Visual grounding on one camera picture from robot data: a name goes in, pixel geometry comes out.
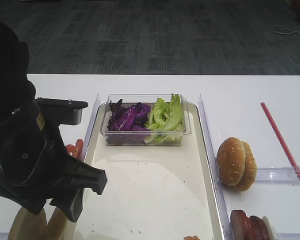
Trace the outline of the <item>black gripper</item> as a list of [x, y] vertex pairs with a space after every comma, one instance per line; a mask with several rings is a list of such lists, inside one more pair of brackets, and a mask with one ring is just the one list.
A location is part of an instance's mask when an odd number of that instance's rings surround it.
[[[77, 222], [83, 211], [83, 189], [70, 179], [77, 161], [68, 154], [61, 124], [81, 121], [83, 101], [31, 99], [0, 122], [0, 197], [37, 215], [48, 199]], [[104, 169], [80, 163], [77, 186], [101, 195], [107, 184]]]

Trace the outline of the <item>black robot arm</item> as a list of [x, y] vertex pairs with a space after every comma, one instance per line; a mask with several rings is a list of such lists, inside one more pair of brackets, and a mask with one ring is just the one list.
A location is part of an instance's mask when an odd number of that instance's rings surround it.
[[0, 197], [37, 215], [47, 200], [71, 222], [83, 191], [103, 193], [106, 172], [68, 154], [59, 126], [77, 125], [85, 101], [36, 98], [25, 42], [0, 22]]

